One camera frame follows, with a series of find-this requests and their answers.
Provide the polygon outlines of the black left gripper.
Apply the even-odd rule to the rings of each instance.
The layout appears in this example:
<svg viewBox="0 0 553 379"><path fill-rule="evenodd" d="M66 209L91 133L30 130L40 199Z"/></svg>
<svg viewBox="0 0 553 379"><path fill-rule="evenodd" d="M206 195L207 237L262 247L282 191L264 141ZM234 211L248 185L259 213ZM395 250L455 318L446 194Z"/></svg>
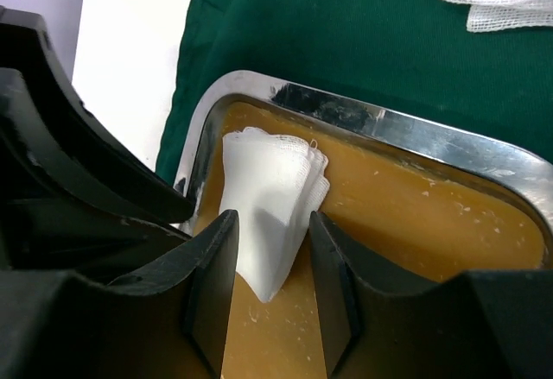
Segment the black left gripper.
<svg viewBox="0 0 553 379"><path fill-rule="evenodd" d="M86 109L42 16L1 9L1 65L5 265L106 281L188 241L168 224L190 218L193 203Z"/></svg>

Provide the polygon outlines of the white gauze square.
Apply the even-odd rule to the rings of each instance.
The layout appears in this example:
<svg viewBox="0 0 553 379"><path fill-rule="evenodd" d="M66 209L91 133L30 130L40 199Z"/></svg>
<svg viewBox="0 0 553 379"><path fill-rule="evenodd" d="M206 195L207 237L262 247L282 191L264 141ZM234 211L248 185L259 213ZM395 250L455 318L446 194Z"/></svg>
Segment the white gauze square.
<svg viewBox="0 0 553 379"><path fill-rule="evenodd" d="M263 303L286 281L326 198L328 158L316 140L246 127L224 135L220 210L239 218L237 272Z"/></svg>

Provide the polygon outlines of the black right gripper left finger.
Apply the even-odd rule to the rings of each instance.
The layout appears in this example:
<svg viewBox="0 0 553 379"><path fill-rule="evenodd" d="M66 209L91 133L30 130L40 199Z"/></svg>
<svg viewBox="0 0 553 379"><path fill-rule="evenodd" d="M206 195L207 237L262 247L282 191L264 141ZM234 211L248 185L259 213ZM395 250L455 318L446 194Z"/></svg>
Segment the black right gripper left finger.
<svg viewBox="0 0 553 379"><path fill-rule="evenodd" d="M72 271L1 274L4 378L217 378L238 214L109 285Z"/></svg>

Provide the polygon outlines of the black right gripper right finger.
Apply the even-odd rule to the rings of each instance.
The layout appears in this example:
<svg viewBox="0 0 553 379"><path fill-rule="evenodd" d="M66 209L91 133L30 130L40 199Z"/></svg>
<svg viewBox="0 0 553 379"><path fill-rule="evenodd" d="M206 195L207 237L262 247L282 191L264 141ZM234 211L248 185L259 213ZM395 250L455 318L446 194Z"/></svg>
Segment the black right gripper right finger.
<svg viewBox="0 0 553 379"><path fill-rule="evenodd" d="M310 217L331 378L549 378L552 273L468 270L436 283Z"/></svg>

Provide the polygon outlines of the dark green surgical cloth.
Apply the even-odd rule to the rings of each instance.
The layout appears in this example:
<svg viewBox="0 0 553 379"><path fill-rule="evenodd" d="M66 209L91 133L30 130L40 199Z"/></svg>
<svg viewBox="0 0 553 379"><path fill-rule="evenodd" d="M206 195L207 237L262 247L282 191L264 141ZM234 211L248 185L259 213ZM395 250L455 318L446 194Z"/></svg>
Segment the dark green surgical cloth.
<svg viewBox="0 0 553 379"><path fill-rule="evenodd" d="M195 106L251 70L552 156L552 33L473 34L441 0L191 0L156 172L173 181Z"/></svg>

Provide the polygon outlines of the stainless steel instrument tray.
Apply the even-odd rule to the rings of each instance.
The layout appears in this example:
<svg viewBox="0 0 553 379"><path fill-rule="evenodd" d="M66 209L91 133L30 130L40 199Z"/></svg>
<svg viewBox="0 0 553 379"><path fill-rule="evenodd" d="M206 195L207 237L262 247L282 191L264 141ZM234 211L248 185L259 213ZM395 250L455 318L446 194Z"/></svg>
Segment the stainless steel instrument tray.
<svg viewBox="0 0 553 379"><path fill-rule="evenodd" d="M329 159L321 213L436 283L468 270L552 273L552 166L511 144L260 73L228 73L199 100L176 183L204 229L223 191L222 138L245 127L316 140ZM304 242L283 289L234 284L225 378L331 378Z"/></svg>

